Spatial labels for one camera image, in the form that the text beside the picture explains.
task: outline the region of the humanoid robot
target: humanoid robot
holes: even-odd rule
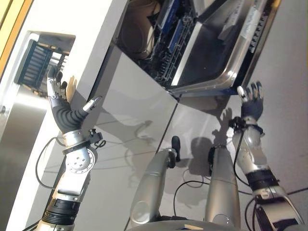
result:
[[[100,133],[81,133],[83,120],[101,97],[90,100],[82,109],[72,111],[66,100],[66,83],[61,84],[62,73],[54,68],[48,72],[47,87],[54,119],[61,130],[66,149],[66,169],[46,206],[43,218],[32,230],[72,231],[79,206],[90,181],[90,171],[97,160],[91,147],[102,139]],[[181,229],[209,231],[240,230],[240,206],[235,163],[241,168],[252,189],[256,202],[256,216],[264,231],[304,230],[304,222],[278,184],[262,152],[260,138],[263,130],[257,121],[263,112],[262,86],[259,82],[251,90],[238,88],[242,99],[241,117],[230,121],[234,129],[236,148],[234,162],[224,145],[211,149],[211,182],[207,196],[204,221],[167,217],[159,213],[164,191],[166,170],[180,161],[180,140],[172,138],[172,147],[159,151],[149,163],[137,188],[130,211],[131,231],[175,231]]]

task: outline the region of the dishwasher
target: dishwasher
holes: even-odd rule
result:
[[[113,43],[175,97],[246,87],[281,0],[130,0]]]

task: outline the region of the dishwasher door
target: dishwasher door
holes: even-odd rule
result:
[[[235,94],[237,86],[245,87],[280,0],[217,2],[197,19],[167,88],[175,96]]]

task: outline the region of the wire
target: wire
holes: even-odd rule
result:
[[[257,208],[257,203],[255,203],[254,210],[252,210],[252,230],[253,231],[256,231],[256,227],[255,227],[256,208]]]
[[[38,159],[37,159],[37,162],[36,162],[36,164],[35,164],[35,176],[36,176],[36,178],[37,178],[37,181],[38,181],[39,184],[40,184],[41,186],[43,186],[44,188],[52,189],[52,190],[54,190],[55,188],[52,187],[52,186],[48,186],[48,185],[44,184],[44,183],[39,179],[38,165],[39,165],[39,160],[40,160],[42,154],[44,153],[44,151],[46,150],[46,148],[49,146],[49,144],[50,144],[53,140],[56,140],[56,141],[58,142],[58,144],[60,144],[61,146],[65,146],[64,144],[62,144],[62,143],[59,141],[58,137],[52,137],[52,138],[47,142],[47,144],[45,144],[45,146],[44,146],[44,148],[42,149],[42,151],[40,152],[40,154],[39,154],[39,156],[38,156]]]
[[[32,229],[30,229],[29,231],[33,231],[37,228],[38,226],[34,226]]]
[[[32,227],[35,227],[35,229],[36,229],[38,223],[39,223],[39,220],[38,220],[37,222],[35,222],[34,224],[29,225],[27,228],[23,229],[22,231],[27,231],[28,229],[30,229],[30,228],[32,228]]]
[[[106,140],[102,140],[101,142],[94,143],[95,149],[103,148],[106,145]]]
[[[245,208],[245,223],[246,223],[246,226],[248,228],[249,231],[251,231],[251,228],[249,226],[249,223],[248,223],[248,220],[247,220],[247,211],[248,211],[248,207],[250,206],[250,204],[254,201],[254,198],[252,198],[246,205],[246,208]]]
[[[298,190],[295,190],[295,191],[292,191],[292,192],[289,192],[288,195],[292,195],[292,194],[295,194],[295,193],[300,193],[302,191],[306,191],[308,190],[308,187],[307,188],[303,188],[303,189],[298,189]]]
[[[236,170],[235,170],[235,164],[236,164],[236,160],[237,160],[237,156],[239,154],[239,151],[240,151],[240,147],[241,147],[241,143],[242,143],[242,139],[243,139],[243,136],[244,136],[244,132],[241,131],[241,137],[240,137],[240,141],[239,141],[239,144],[237,146],[237,149],[236,149],[236,153],[235,153],[235,158],[234,158],[234,162],[233,162],[233,171],[234,171],[234,174],[236,176],[236,178],[242,182],[244,185],[247,185],[249,187],[249,184],[247,184],[245,181],[243,181],[236,173]]]
[[[175,216],[177,215],[177,214],[176,214],[176,211],[175,211],[175,197],[176,197],[176,195],[177,195],[177,192],[178,192],[178,190],[180,189],[180,187],[182,187],[182,186],[185,185],[185,184],[192,183],[192,182],[209,185],[209,183],[205,183],[205,182],[197,181],[197,180],[189,180],[189,181],[186,181],[186,182],[182,183],[181,185],[179,185],[179,187],[175,190],[175,193],[174,193],[174,196],[173,196],[173,212],[174,212],[174,215],[175,215]]]
[[[176,216],[176,211],[175,211],[175,198],[176,198],[176,195],[178,193],[178,190],[180,189],[180,187],[182,187],[183,185],[185,184],[188,184],[188,183],[191,183],[191,182],[194,182],[194,183],[201,183],[201,184],[206,184],[206,185],[209,185],[210,183],[206,183],[206,182],[202,182],[202,181],[197,181],[197,180],[189,180],[189,181],[186,181],[184,183],[182,183],[181,185],[179,185],[179,187],[175,190],[175,193],[174,193],[174,197],[173,197],[173,212],[174,212],[174,215]],[[243,194],[246,194],[246,195],[252,195],[251,193],[248,193],[248,192],[244,192],[244,191],[238,191],[239,193],[243,193]]]

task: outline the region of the robotic arm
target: robotic arm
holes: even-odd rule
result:
[[[101,100],[96,97],[76,111],[66,100],[67,83],[61,84],[62,73],[52,67],[47,75],[47,90],[55,122],[63,134],[66,149],[66,170],[45,209],[38,231],[72,231],[79,206],[90,181],[90,171],[97,160],[97,152],[90,144],[102,139],[101,133],[90,130],[85,138],[81,125],[89,112]]]
[[[230,126],[234,128],[232,141],[234,146],[238,147],[235,161],[246,175],[248,186],[253,191],[261,229],[282,231],[291,225],[304,224],[287,193],[270,170],[261,148],[260,138],[264,133],[257,125],[263,112],[261,83],[251,84],[251,90],[239,87],[238,93],[243,102],[241,118],[236,117],[230,121]]]

